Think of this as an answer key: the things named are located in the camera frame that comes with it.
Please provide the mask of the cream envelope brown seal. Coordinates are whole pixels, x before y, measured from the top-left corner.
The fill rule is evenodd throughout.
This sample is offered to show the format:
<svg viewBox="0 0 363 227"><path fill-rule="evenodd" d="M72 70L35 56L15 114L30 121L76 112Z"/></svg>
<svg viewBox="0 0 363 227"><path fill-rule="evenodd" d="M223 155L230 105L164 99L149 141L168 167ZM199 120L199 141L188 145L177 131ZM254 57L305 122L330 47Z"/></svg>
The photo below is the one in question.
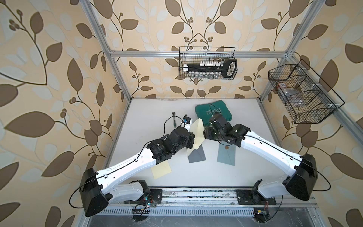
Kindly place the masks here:
<svg viewBox="0 0 363 227"><path fill-rule="evenodd" d="M189 156L194 150L197 150L205 140L204 132L204 124L202 119L198 118L194 121L190 126L190 132L192 132L194 137L194 143L192 148L187 149L187 156Z"/></svg>

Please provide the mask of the light blue-grey envelope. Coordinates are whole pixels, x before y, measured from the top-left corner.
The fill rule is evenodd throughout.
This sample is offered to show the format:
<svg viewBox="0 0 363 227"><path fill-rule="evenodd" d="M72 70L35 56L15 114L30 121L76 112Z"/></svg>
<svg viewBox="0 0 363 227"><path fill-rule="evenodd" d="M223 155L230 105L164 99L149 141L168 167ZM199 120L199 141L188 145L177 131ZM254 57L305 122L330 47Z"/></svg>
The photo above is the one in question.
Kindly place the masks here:
<svg viewBox="0 0 363 227"><path fill-rule="evenodd" d="M226 146L223 144L219 144L217 162L235 166L235 157L236 157L235 150L236 150L235 145Z"/></svg>

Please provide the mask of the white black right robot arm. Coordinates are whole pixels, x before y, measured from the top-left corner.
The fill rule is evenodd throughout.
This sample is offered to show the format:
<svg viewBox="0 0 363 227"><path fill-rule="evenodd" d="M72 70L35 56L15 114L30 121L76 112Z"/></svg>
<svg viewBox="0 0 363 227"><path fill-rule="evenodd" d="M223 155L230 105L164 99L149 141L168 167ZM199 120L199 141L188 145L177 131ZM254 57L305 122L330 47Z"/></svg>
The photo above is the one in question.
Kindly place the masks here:
<svg viewBox="0 0 363 227"><path fill-rule="evenodd" d="M203 132L206 140L218 141L220 144L235 145L247 149L284 172L275 180L258 180L251 189L250 195L254 203L261 199L291 195L299 200L308 201L315 184L321 174L313 155L306 153L301 156L281 148L256 134L250 128L236 124L232 126L213 104L209 105L212 112L208 126Z"/></svg>

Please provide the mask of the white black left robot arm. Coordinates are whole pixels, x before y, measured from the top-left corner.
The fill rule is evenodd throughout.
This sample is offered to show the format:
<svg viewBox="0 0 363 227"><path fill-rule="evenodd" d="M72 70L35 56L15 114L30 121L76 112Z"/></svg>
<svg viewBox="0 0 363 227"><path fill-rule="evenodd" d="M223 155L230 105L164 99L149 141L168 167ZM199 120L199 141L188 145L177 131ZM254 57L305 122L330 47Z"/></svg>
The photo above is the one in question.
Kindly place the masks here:
<svg viewBox="0 0 363 227"><path fill-rule="evenodd" d="M181 125L170 134L147 142L139 153L129 159L99 171L87 169L76 190L81 196L85 216L96 215L112 203L137 201L147 204L150 189L144 180L130 184L123 182L171 159L184 148L193 148L195 135L190 131L193 120L184 116L181 121Z"/></svg>

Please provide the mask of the dark grey envelope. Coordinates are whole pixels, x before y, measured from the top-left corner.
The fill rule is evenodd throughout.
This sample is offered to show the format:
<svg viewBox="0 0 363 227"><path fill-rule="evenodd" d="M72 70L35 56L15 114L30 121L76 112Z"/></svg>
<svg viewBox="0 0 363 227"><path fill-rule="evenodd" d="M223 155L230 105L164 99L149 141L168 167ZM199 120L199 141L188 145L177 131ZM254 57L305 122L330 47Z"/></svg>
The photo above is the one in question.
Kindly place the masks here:
<svg viewBox="0 0 363 227"><path fill-rule="evenodd" d="M200 145L198 149L195 149L191 152L191 154L188 156L188 161L189 163L206 161L206 156L202 145Z"/></svg>

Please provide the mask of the black socket set holder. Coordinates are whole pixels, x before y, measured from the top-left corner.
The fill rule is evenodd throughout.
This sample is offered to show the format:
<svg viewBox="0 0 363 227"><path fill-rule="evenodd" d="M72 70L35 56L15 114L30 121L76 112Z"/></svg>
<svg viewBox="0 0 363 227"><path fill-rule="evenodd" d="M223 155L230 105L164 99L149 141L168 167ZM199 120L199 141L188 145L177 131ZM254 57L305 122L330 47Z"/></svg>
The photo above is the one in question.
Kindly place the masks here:
<svg viewBox="0 0 363 227"><path fill-rule="evenodd" d="M221 59L221 61L200 61L183 64L181 71L192 79L234 79L237 72L236 59Z"/></svg>

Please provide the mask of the plastic bag in basket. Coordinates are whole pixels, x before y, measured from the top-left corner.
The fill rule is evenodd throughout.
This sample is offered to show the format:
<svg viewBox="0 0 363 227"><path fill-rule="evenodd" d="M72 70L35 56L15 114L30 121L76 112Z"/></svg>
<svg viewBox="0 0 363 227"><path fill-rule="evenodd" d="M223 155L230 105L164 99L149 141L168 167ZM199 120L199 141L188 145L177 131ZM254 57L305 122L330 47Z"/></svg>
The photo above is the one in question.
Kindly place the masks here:
<svg viewBox="0 0 363 227"><path fill-rule="evenodd" d="M289 88L285 83L278 83L279 91L282 95L281 99L287 106L305 106L305 101L301 91L294 88Z"/></svg>

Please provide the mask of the left small circuit board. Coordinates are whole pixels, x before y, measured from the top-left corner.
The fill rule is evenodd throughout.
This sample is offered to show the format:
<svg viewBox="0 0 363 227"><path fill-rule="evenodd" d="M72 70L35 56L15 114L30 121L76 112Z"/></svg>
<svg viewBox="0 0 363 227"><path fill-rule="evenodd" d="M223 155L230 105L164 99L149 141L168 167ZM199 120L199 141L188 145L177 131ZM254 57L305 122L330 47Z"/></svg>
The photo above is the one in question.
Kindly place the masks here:
<svg viewBox="0 0 363 227"><path fill-rule="evenodd" d="M132 219L136 222L144 221L150 214L150 207L150 202L147 202L146 204L137 204L132 209Z"/></svg>

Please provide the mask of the right small circuit board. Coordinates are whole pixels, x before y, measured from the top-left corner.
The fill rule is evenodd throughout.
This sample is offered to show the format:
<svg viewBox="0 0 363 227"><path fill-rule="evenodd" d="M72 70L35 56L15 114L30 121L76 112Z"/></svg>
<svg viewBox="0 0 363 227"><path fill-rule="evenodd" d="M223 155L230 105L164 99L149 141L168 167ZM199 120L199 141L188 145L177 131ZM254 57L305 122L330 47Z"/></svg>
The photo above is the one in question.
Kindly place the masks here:
<svg viewBox="0 0 363 227"><path fill-rule="evenodd" d="M254 208L253 217L258 223L266 223L270 218L269 210Z"/></svg>

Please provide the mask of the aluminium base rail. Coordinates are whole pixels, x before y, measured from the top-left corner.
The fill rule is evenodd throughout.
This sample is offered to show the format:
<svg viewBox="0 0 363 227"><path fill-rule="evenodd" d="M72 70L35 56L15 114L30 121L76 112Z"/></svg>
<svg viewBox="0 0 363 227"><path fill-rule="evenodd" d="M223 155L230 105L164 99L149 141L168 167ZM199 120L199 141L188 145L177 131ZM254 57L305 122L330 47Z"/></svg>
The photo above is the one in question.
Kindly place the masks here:
<svg viewBox="0 0 363 227"><path fill-rule="evenodd" d="M149 217L253 217L253 209L269 210L270 218L283 208L314 213L318 204L314 197L301 201L291 195L274 197L276 205L239 205L237 188L152 188L162 189L160 204L152 203ZM108 205L97 215L132 216L137 204L118 202Z"/></svg>

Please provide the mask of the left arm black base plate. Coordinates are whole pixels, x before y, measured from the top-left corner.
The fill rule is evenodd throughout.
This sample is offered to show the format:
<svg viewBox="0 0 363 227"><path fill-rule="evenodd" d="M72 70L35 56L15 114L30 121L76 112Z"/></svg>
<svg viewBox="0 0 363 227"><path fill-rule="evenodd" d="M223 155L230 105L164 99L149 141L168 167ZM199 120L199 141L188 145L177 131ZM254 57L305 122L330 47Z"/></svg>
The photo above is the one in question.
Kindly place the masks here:
<svg viewBox="0 0 363 227"><path fill-rule="evenodd" d="M142 196L135 200L126 200L123 203L124 204L141 204L141 205L146 205L148 202L150 204L155 203L155 204L160 204L162 201L162 189L150 189L149 186L147 185L145 180L138 180L138 181L132 181L130 182L130 184L132 183L140 183L141 187L142 187Z"/></svg>

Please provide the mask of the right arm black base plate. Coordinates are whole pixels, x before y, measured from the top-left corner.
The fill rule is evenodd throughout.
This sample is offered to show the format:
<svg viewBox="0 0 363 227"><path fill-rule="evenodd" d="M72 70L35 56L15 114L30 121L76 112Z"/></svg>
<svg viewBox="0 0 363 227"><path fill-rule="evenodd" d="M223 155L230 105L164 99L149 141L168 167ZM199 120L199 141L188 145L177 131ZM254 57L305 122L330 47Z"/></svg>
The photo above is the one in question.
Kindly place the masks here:
<svg viewBox="0 0 363 227"><path fill-rule="evenodd" d="M276 205L274 198L266 199L258 192L258 186L263 180L258 180L252 188L236 190L239 205Z"/></svg>

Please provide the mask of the aluminium frame back crossbar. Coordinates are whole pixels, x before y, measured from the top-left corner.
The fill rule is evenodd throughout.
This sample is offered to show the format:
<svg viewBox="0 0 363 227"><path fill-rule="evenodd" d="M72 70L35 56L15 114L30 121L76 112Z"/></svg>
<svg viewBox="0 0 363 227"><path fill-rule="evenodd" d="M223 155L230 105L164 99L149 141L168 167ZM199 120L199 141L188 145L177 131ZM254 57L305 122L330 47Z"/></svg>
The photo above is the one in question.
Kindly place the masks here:
<svg viewBox="0 0 363 227"><path fill-rule="evenodd" d="M229 54L230 52L187 51L186 54ZM179 51L110 51L112 57L179 57ZM285 58L287 52L235 51L235 58Z"/></svg>

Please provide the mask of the aluminium frame post left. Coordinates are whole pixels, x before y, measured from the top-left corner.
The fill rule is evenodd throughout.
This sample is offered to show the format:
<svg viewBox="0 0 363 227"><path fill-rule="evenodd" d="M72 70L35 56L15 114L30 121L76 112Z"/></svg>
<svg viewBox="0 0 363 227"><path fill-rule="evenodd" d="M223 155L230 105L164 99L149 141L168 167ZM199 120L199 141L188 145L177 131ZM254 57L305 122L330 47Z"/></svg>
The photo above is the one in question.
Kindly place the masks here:
<svg viewBox="0 0 363 227"><path fill-rule="evenodd" d="M96 38L98 39L98 42L102 48L102 50L104 51L105 55L106 55L106 59L108 60L110 66L111 66L111 69L113 70L114 72L114 75L116 77L116 80L117 82L119 83L121 89L123 90L124 92L124 95L125 95L125 98L126 100L131 103L132 101L132 97L128 91L128 88L127 88L127 85L124 81L124 79L122 78L122 74L118 68L118 65L115 61L115 59L112 57L112 51L111 49L109 48L109 45L107 43L107 40L106 40L106 37L104 36L103 34L103 30L100 26L100 24L98 23L98 20L95 16L95 13L93 12L92 10L92 6L91 6L91 3L90 1L85 1L85 0L80 0L79 1L91 26L92 26L92 29L95 33L95 36Z"/></svg>

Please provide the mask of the aluminium frame post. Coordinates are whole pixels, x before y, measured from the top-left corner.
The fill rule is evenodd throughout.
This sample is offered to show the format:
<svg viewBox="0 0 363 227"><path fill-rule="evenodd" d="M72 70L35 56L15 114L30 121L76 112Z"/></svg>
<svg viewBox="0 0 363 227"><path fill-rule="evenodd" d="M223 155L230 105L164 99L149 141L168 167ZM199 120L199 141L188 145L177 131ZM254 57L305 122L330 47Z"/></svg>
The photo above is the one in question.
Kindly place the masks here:
<svg viewBox="0 0 363 227"><path fill-rule="evenodd" d="M111 69L113 70L114 72L114 75L116 77L116 80L117 82L119 83L121 89L123 90L124 92L124 95L125 95L125 98L126 100L131 103L132 101L132 97L128 91L128 88L127 88L127 85L124 81L124 79L122 78L122 74L118 68L118 65L115 61L115 59L112 57L112 51L111 49L109 48L109 45L107 43L107 40L106 40L106 37L104 36L103 34L103 30L100 26L100 24L98 23L98 20L95 16L95 13L93 12L92 10L92 6L91 6L91 3L90 1L85 1L85 0L80 0L79 1L91 26L92 26L92 29L95 33L95 36L96 38L98 39L98 42L102 48L102 50L104 51L105 55L106 55L106 59L108 60L110 66L111 66Z"/></svg>
<svg viewBox="0 0 363 227"><path fill-rule="evenodd" d="M265 30L274 30L275 39L272 48L268 51L267 48L263 48L254 51L250 54L251 58L276 58L278 66L281 66L289 58L294 57L294 51L297 49L303 35L307 31L308 27L314 21L318 13L320 12L325 1L289 1L288 10L285 13L278 13L278 18L267 18L261 20L261 26ZM300 23L296 24L296 31L292 33L292 39L283 51L276 51L276 43L283 28L290 22L291 19L304 14L304 17Z"/></svg>

